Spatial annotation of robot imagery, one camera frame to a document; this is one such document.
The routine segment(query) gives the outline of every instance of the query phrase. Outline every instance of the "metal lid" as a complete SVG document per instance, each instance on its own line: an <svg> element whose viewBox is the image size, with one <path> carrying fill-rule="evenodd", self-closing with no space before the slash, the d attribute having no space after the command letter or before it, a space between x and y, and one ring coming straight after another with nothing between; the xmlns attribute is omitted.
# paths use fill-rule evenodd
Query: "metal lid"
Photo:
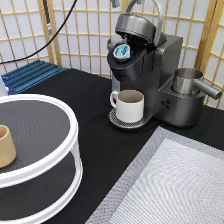
<svg viewBox="0 0 224 224"><path fill-rule="evenodd" d="M133 14L121 14L115 28L116 33L128 33L152 43L156 27L147 19Z"/></svg>

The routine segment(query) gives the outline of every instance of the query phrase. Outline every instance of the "black table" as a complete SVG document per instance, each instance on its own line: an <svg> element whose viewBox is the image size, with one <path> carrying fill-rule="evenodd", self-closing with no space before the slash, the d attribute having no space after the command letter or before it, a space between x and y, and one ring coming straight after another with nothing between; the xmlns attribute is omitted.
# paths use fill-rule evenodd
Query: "black table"
<svg viewBox="0 0 224 224"><path fill-rule="evenodd" d="M158 126L224 150L224 111L203 107L192 128L178 129L152 120L136 132L115 129L108 120L111 80L71 69L23 93L43 94L75 112L84 175L71 202L47 224L85 223Z"/></svg>

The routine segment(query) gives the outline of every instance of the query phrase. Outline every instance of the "coffee maker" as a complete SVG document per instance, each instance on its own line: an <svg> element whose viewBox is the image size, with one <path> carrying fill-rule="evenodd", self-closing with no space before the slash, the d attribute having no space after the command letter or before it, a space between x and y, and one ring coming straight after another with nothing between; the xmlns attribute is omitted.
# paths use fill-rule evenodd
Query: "coffee maker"
<svg viewBox="0 0 224 224"><path fill-rule="evenodd" d="M177 127L192 126L200 118L205 95L214 99L221 96L219 91L201 81L201 87L190 94L174 90L174 81L179 89L186 88L186 82L180 81L194 81L195 72L191 71L190 75L185 72L180 80L175 80L183 38L162 32L163 10L160 4L153 2L158 11L157 27L147 19L131 14L134 4L139 3L133 0L119 16L115 28L125 44L123 41L112 46L111 39L108 40L107 61L113 73L113 85L116 85L113 89L137 90L145 97L144 117L139 122L124 123L116 118L115 109L110 111L111 123L125 130L140 128L152 117Z"/></svg>

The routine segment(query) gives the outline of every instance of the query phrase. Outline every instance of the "coffee maker handle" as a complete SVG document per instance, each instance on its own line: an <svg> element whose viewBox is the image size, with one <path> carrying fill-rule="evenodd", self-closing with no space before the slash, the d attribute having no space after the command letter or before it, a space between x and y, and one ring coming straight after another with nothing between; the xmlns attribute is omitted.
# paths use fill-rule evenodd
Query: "coffee maker handle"
<svg viewBox="0 0 224 224"><path fill-rule="evenodd" d="M161 35L161 32L162 32L162 28L163 28L164 12L163 12L162 5L160 5L156 0L152 0L152 1L155 4L156 9L158 11L158 22L157 22L156 33L155 33L155 37L154 37L154 45L155 45L155 47L157 47L158 44L159 44L160 35ZM135 5L135 3L141 3L142 4L143 2L144 1L142 1L142 0L132 0L128 4L125 13L130 14L133 6Z"/></svg>
<svg viewBox="0 0 224 224"><path fill-rule="evenodd" d="M152 0L157 8L157 12L158 12L158 22L157 22L157 28L156 28L156 33L155 33L155 37L154 37L154 45L155 47L158 46L159 44L159 40L160 40L160 35L162 32L162 28L163 28L163 20L164 20L164 12L163 12L163 7L162 5L160 5L158 2L156 2L156 0Z"/></svg>

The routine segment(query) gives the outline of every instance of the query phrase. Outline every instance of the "shoji screen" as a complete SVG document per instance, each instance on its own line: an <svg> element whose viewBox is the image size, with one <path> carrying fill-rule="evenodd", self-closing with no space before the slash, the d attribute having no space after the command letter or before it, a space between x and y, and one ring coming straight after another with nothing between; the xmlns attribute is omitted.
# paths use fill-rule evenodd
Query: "shoji screen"
<svg viewBox="0 0 224 224"><path fill-rule="evenodd" d="M210 0L159 0L165 18L163 32L183 37L179 67L194 67ZM133 12L157 25L158 13L152 1L135 5Z"/></svg>
<svg viewBox="0 0 224 224"><path fill-rule="evenodd" d="M46 44L49 35L41 0L1 0L0 10L0 61L23 58ZM1 65L0 75L35 59L53 63L51 48L26 61Z"/></svg>
<svg viewBox="0 0 224 224"><path fill-rule="evenodd" d="M224 93L224 0L216 6L201 70L204 81ZM224 110L224 97L218 101L208 97L206 104Z"/></svg>
<svg viewBox="0 0 224 224"><path fill-rule="evenodd" d="M179 66L194 67L210 0L158 1L165 12L163 31L184 38ZM117 18L130 0L120 2L120 8L112 9L109 0L78 0L75 12L59 35L60 50L56 49L60 55L59 64L61 60L66 67L110 75L106 63L107 40L114 33ZM73 0L48 0L49 10L54 12L55 31L62 24L72 3ZM133 13L144 16L155 25L157 23L157 12L152 1L146 0L144 5L135 5Z"/></svg>
<svg viewBox="0 0 224 224"><path fill-rule="evenodd" d="M50 15L54 11L56 29L65 19L73 0L48 0ZM60 32L59 63L102 76L110 76L106 62L107 40L114 33L121 7L112 9L109 0L78 0L74 12Z"/></svg>

